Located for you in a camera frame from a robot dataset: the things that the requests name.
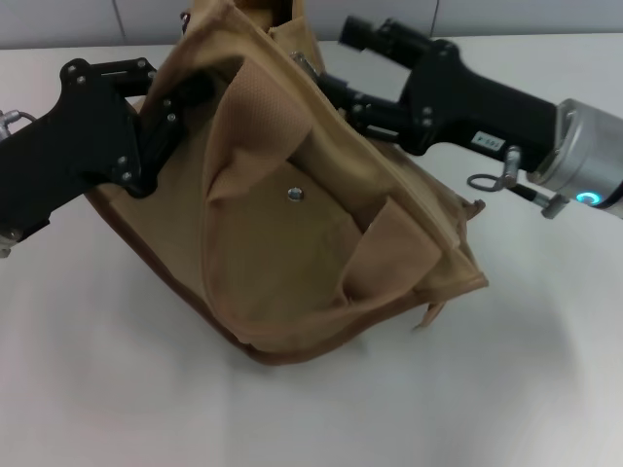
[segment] white table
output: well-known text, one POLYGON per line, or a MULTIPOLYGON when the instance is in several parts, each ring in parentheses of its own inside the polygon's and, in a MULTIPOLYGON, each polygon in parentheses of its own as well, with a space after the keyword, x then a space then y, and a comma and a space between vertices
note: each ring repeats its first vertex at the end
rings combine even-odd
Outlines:
MULTIPOLYGON (((476 71, 623 115, 623 35, 457 39, 476 71)), ((168 47, 0 52, 0 108, 55 104, 68 60, 168 47)), ((404 72, 325 44, 329 69, 394 97, 404 72)), ((499 164, 421 164, 488 208, 469 225, 489 289, 308 364, 266 368, 214 332, 79 198, 0 262, 0 465, 506 467, 623 462, 623 221, 556 221, 465 186, 499 164)))

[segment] blue led ring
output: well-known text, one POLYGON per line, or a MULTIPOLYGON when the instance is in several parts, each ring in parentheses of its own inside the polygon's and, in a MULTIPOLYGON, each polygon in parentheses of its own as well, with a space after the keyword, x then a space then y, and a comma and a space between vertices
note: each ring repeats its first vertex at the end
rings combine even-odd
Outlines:
POLYGON ((600 197, 597 193, 584 192, 580 193, 577 197, 575 197, 575 199, 583 202, 584 204, 590 204, 591 206, 594 206, 595 204, 600 203, 602 197, 600 197))

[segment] brown bag bottom trim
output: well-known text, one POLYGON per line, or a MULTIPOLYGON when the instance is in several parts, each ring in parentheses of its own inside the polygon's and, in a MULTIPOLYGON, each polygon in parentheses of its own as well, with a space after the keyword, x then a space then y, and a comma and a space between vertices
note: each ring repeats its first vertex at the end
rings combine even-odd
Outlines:
MULTIPOLYGON (((379 308, 376 312, 363 315, 360 319, 354 321, 345 327, 344 330, 337 333, 333 337, 327 339, 321 344, 301 351, 271 353, 256 349, 250 344, 240 342, 234 334, 219 323, 212 315, 207 305, 193 291, 184 284, 175 279, 168 268, 147 246, 131 227, 121 219, 117 213, 110 208, 108 200, 105 196, 94 190, 86 195, 87 199, 97 211, 97 213, 106 221, 106 223, 134 250, 134 252, 151 268, 151 270, 178 296, 180 296, 188 305, 195 309, 214 329, 216 329, 229 343, 232 343, 253 360, 265 365, 287 365, 293 363, 301 363, 311 360, 328 353, 342 346, 346 342, 352 340, 368 328, 396 316, 408 309, 423 305, 429 302, 425 297, 416 295, 415 293, 405 296, 389 305, 379 308)), ((467 285, 457 289, 453 295, 460 295, 469 290, 473 290, 473 285, 467 285)))

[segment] white sticker label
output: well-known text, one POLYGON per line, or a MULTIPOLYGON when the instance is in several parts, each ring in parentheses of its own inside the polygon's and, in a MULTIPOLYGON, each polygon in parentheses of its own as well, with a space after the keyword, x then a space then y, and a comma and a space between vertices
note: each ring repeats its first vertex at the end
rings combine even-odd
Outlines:
POLYGON ((477 144, 478 146, 482 146, 483 148, 491 149, 492 151, 497 152, 501 149, 506 141, 504 139, 491 136, 484 131, 478 131, 474 135, 474 138, 471 140, 471 142, 477 144))

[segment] tan canvas bag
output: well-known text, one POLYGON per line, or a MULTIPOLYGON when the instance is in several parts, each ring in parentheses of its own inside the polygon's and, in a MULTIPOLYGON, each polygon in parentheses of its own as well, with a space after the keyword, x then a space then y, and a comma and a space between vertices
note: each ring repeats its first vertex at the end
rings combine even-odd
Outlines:
POLYGON ((153 195, 90 194, 177 294, 266 364, 311 359, 416 305, 429 304, 425 326, 487 285, 465 242, 483 204, 350 128, 290 57, 322 68, 302 5, 286 7, 197 0, 141 112, 198 69, 218 98, 189 111, 153 195))

